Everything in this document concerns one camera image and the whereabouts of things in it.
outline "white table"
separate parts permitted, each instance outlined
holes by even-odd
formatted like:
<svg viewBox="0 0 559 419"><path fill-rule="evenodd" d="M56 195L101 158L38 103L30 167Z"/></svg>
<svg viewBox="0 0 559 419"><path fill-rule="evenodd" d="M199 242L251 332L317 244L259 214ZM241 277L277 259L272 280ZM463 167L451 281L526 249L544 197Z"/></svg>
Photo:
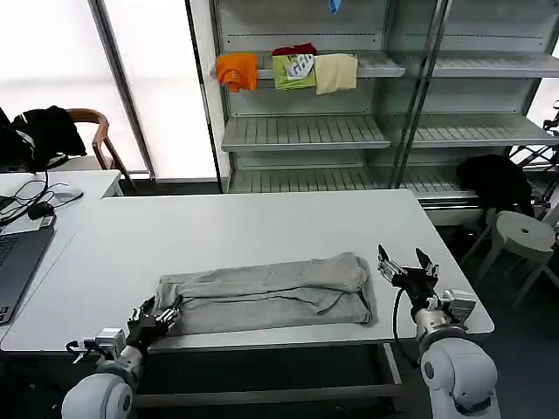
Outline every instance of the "white table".
<svg viewBox="0 0 559 419"><path fill-rule="evenodd" d="M4 351L62 352L66 342L121 327L132 307L154 293L162 274L328 258L355 251L370 263L378 322L320 325L167 338L153 351L247 349L392 341L396 296L376 269L377 246L402 265L418 266L415 248L440 264L437 291L472 292L464 274L404 189L299 194L121 197L100 200L47 273L2 341ZM406 298L398 331L415 337ZM479 302L470 333L491 333Z"/></svg>
<svg viewBox="0 0 559 419"><path fill-rule="evenodd" d="M14 173L0 175L0 195L13 195L24 183L31 179L43 180L44 174L33 177L29 173ZM121 173L118 170L98 170L83 172L50 172L49 184L57 182L68 183L73 188L80 189L84 196L78 201L56 209L57 222L54 225L55 234L41 260L41 263L28 284L24 295L20 299L14 318L25 307L27 301L38 289L46 274L62 254L67 245L72 241L81 225L92 222L95 207L101 198L115 196L121 193L118 181ZM42 182L30 183L22 190L20 196L34 196L43 188ZM32 221L28 216L22 216L14 223L8 225L1 234L18 231L36 230L40 220ZM11 324L0 326L0 340L8 332Z"/></svg>

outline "floor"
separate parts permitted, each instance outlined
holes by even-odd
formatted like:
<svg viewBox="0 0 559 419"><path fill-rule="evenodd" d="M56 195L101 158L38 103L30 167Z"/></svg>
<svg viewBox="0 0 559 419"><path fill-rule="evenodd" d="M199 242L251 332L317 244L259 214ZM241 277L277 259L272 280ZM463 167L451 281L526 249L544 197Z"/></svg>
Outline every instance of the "floor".
<svg viewBox="0 0 559 419"><path fill-rule="evenodd" d="M196 187L194 193L203 193ZM439 231L456 256L470 238L456 229ZM481 343L499 370L498 396L506 419L557 417L556 377L559 376L559 290L541 278L518 309L510 308L521 278L506 278L504 258L487 275L478 293L495 323L495 332ZM472 268L479 260L472 261ZM37 359L6 359L0 354L0 417L59 417L68 382L93 371L93 363L75 369L70 359L58 357L48 367ZM338 347L286 351L252 351L232 354L190 354L187 358L150 358L141 392L239 391L303 386L369 384L378 379L370 348ZM140 418L199 417L207 415L249 418L312 419L398 417L431 418L429 397L417 370L397 354L407 386L401 406L405 413L390 415L383 400L307 402L189 409L145 409Z"/></svg>

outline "gray pants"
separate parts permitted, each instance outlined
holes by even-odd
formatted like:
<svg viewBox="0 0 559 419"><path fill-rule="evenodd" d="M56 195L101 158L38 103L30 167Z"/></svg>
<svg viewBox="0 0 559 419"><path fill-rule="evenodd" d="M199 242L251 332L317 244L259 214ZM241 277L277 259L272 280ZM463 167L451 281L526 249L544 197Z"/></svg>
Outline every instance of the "gray pants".
<svg viewBox="0 0 559 419"><path fill-rule="evenodd" d="M329 259L161 277L155 308L178 294L170 335L376 321L369 267L354 253Z"/></svg>

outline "wooden chair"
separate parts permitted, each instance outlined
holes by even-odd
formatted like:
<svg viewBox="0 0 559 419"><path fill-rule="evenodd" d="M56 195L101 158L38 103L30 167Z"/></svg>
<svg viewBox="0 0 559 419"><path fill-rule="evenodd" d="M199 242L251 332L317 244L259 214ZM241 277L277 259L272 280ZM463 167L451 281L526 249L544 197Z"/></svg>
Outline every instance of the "wooden chair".
<svg viewBox="0 0 559 419"><path fill-rule="evenodd" d="M108 138L108 120L105 115L94 111L93 109L67 109L68 113L72 117L74 122L89 122L92 124L99 124L97 128L97 132L93 137L93 152L97 157L97 161L99 162L100 167L103 170L108 170L110 168L116 168L119 170L127 182L130 184L132 190L139 195L140 192L134 181L130 178L130 174L124 167L121 158L119 157L118 153L113 147L113 143ZM101 152L101 146L105 144L109 154L111 155L112 161L107 161L107 158Z"/></svg>

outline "computer mouse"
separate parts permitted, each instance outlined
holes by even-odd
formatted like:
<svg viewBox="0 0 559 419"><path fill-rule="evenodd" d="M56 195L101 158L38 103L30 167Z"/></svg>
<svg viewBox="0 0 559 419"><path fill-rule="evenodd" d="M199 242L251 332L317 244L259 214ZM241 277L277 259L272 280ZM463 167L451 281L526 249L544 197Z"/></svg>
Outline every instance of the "computer mouse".
<svg viewBox="0 0 559 419"><path fill-rule="evenodd" d="M54 207L49 203L42 201L40 203L32 204L27 210L27 216L31 220L38 220L44 216L51 216L54 214Z"/></svg>
<svg viewBox="0 0 559 419"><path fill-rule="evenodd" d="M84 195L83 190L64 184L53 186L49 189L59 201L71 201Z"/></svg>

